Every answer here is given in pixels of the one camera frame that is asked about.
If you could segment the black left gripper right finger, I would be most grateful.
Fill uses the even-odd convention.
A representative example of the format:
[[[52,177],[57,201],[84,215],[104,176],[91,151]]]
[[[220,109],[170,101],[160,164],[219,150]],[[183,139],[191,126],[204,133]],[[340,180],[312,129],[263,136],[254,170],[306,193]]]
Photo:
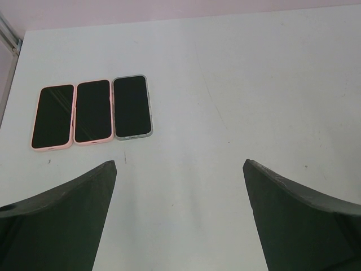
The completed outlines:
[[[268,270],[360,270],[360,205],[254,160],[243,172]]]

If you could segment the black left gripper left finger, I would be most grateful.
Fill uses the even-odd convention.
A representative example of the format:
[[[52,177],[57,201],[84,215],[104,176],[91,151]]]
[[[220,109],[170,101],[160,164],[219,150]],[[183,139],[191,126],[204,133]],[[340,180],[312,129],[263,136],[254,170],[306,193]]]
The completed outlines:
[[[1,207],[1,270],[92,270],[116,183],[113,160]]]

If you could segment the pink phone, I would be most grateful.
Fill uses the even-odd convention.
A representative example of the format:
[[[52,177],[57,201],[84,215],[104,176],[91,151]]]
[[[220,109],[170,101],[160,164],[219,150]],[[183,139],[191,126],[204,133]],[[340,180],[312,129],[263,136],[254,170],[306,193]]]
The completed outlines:
[[[109,80],[76,87],[73,140],[80,146],[109,142],[114,137],[113,96]]]
[[[48,86],[40,91],[30,146],[35,151],[62,150],[73,143],[75,87]]]

